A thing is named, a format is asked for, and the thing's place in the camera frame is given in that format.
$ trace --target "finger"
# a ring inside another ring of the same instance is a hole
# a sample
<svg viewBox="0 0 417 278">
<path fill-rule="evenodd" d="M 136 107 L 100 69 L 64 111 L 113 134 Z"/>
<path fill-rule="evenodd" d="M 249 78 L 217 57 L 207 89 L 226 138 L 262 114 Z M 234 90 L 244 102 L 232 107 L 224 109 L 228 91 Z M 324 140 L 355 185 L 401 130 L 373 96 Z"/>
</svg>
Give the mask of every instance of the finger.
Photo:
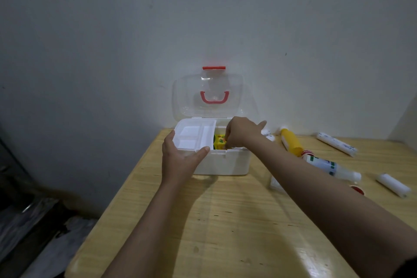
<svg viewBox="0 0 417 278">
<path fill-rule="evenodd" d="M 265 125 L 266 125 L 266 120 L 264 120 L 264 121 L 262 121 L 262 122 L 260 122 L 259 124 L 258 124 L 258 128 L 260 128 L 261 130 L 265 127 Z"/>
<path fill-rule="evenodd" d="M 226 133 L 225 133 L 225 135 L 224 135 L 224 140 L 225 140 L 225 141 L 227 141 L 227 138 L 228 138 L 228 137 L 229 137 L 229 135 L 230 135 L 230 129 L 231 129 L 231 127 L 232 127 L 232 121 L 233 121 L 233 119 L 232 119 L 232 120 L 230 120 L 230 121 L 229 121 L 229 123 L 227 123 Z"/>
<path fill-rule="evenodd" d="M 172 151 L 172 150 L 174 150 L 174 149 L 177 149 L 176 147 L 175 147 L 175 144 L 174 144 L 174 141 L 173 141 L 173 138 L 174 138 L 174 135 L 175 135 L 175 130 L 172 130 L 166 137 L 165 137 L 165 139 L 164 139 L 164 144 L 163 145 L 165 145 L 165 151 L 168 151 L 168 152 L 170 152 L 170 151 Z"/>
<path fill-rule="evenodd" d="M 195 152 L 194 154 L 190 155 L 189 157 L 195 162 L 195 166 L 197 167 L 198 164 L 201 163 L 201 161 L 207 156 L 209 152 L 210 148 L 208 146 L 205 146 L 198 152 Z"/>
</svg>

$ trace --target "white bottle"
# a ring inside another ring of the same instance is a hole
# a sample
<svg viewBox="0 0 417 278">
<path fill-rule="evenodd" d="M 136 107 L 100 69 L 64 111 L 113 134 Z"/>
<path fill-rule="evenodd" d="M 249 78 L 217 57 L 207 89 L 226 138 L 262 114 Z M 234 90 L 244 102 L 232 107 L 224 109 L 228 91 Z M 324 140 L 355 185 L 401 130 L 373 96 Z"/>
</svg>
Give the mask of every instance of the white bottle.
<svg viewBox="0 0 417 278">
<path fill-rule="evenodd" d="M 326 173 L 336 178 L 349 180 L 355 183 L 361 181 L 362 175 L 359 172 L 353 172 L 352 170 L 348 170 L 336 164 L 335 162 L 314 157 L 309 154 L 303 155 L 303 159 L 307 163 L 310 163 L 311 165 L 316 166 L 321 170 L 324 170 Z"/>
<path fill-rule="evenodd" d="M 334 137 L 331 137 L 330 135 L 327 135 L 326 133 L 317 133 L 316 138 L 352 157 L 355 156 L 356 152 L 358 151 L 353 146 L 350 146 L 349 144 L 346 144 L 338 139 L 335 139 Z"/>
</svg>

